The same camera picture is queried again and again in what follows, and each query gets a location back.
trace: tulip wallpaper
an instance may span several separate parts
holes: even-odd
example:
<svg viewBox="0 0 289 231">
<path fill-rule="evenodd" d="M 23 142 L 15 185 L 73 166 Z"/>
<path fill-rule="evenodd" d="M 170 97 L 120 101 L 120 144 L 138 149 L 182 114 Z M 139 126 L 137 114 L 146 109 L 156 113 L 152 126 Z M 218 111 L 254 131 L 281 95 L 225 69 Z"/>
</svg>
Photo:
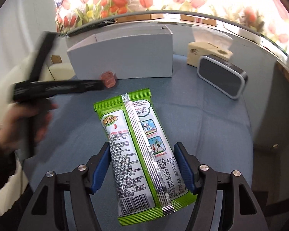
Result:
<svg viewBox="0 0 289 231">
<path fill-rule="evenodd" d="M 58 32 L 91 21 L 146 10 L 180 10 L 214 15 L 245 25 L 274 41 L 289 45 L 289 14 L 279 0 L 55 0 Z"/>
</svg>

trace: table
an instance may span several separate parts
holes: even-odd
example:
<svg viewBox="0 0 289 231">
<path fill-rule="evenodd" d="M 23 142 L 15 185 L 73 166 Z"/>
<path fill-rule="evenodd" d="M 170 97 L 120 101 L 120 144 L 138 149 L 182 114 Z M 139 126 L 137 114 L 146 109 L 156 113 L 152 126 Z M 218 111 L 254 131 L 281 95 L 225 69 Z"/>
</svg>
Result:
<svg viewBox="0 0 289 231">
<path fill-rule="evenodd" d="M 107 137 L 93 110 L 93 103 L 149 87 L 154 108 L 170 146 L 182 142 L 190 154 L 214 170 L 242 172 L 251 185 L 253 142 L 250 120 L 243 97 L 237 101 L 201 80 L 186 57 L 173 56 L 172 78 L 119 80 L 114 89 L 77 95 L 59 95 L 53 101 L 53 121 L 38 154 L 28 159 L 24 171 L 35 190 L 49 170 L 70 172 L 98 153 Z M 102 230 L 185 230 L 193 205 L 154 221 L 120 226 L 113 169 L 110 165 L 102 188 L 92 197 Z M 71 231 L 76 230 L 69 192 L 65 192 L 66 215 Z M 218 192 L 211 230 L 218 229 L 222 193 Z"/>
</svg>

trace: gray speaker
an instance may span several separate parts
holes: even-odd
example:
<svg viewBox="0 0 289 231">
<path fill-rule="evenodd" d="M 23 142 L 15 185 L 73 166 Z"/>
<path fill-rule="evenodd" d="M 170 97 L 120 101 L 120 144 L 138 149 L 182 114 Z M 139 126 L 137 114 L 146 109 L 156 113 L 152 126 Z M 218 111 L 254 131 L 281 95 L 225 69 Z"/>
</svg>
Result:
<svg viewBox="0 0 289 231">
<path fill-rule="evenodd" d="M 245 71 L 215 55 L 201 56 L 197 73 L 233 100 L 240 97 L 248 80 Z"/>
</svg>

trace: silver seal strip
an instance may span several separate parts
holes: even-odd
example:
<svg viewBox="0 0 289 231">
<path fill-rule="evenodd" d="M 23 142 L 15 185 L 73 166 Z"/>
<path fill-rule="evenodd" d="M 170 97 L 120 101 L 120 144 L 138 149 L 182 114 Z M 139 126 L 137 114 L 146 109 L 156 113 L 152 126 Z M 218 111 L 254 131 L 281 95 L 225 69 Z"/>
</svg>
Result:
<svg viewBox="0 0 289 231">
<path fill-rule="evenodd" d="M 141 126 L 140 119 L 137 115 L 135 107 L 133 106 L 133 103 L 130 100 L 128 94 L 123 94 L 122 100 L 127 110 L 131 125 L 133 127 L 136 140 L 139 143 L 139 148 L 144 158 L 144 162 L 148 168 L 148 172 L 156 189 L 159 202 L 161 206 L 165 208 L 165 211 L 163 210 L 163 213 L 165 212 L 165 215 L 172 213 L 174 212 L 174 208 L 171 204 L 164 178 L 154 158 L 152 149 L 150 147 L 147 136 L 145 135 L 145 132 Z"/>
<path fill-rule="evenodd" d="M 174 212 L 174 207 L 172 204 L 162 207 L 163 215 L 168 215 Z"/>
</svg>

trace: green snack package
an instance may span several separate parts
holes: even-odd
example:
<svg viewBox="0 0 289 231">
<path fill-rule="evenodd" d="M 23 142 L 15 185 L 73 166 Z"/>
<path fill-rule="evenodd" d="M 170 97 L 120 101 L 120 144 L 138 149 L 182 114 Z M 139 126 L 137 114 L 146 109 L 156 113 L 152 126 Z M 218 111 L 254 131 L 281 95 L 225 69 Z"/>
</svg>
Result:
<svg viewBox="0 0 289 231">
<path fill-rule="evenodd" d="M 193 203 L 151 102 L 142 89 L 94 104 L 110 142 L 118 220 L 154 220 Z"/>
</svg>

